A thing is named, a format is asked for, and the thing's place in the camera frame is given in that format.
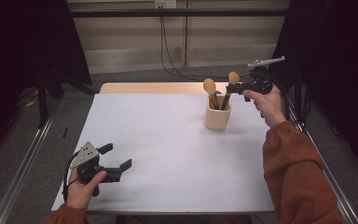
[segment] wall outlet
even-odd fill
[[[165,8],[165,0],[155,0],[155,8]]]
[[[165,8],[176,8],[176,0],[165,0]]]

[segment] white table surface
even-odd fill
[[[118,214],[215,214],[273,211],[263,177],[268,126],[253,103],[230,98],[224,131],[207,129],[207,94],[95,95],[75,151],[113,143],[104,167],[132,159],[118,183],[100,184],[89,211]],[[60,189],[52,210],[63,203]]]

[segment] person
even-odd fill
[[[279,223],[346,223],[337,207],[337,197],[323,173],[322,159],[312,142],[282,112],[282,97],[273,86],[269,94],[244,91],[270,127],[263,145],[264,177]],[[70,181],[77,178],[72,172]],[[69,187],[68,200],[43,221],[49,223],[86,223],[92,190],[105,172],[83,185]],[[239,218],[220,217],[220,222],[240,223]]]

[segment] brown sleeve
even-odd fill
[[[263,162],[279,223],[346,223],[316,147],[292,123],[267,132]]]
[[[42,224],[85,224],[86,222],[86,210],[68,207],[63,203],[57,211],[46,217]]]

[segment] beige cup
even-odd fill
[[[223,104],[224,95],[217,95],[217,103],[219,107]],[[225,110],[213,109],[213,104],[208,98],[208,103],[205,112],[205,127],[213,130],[225,130],[229,114],[231,112],[231,102],[228,101]]]

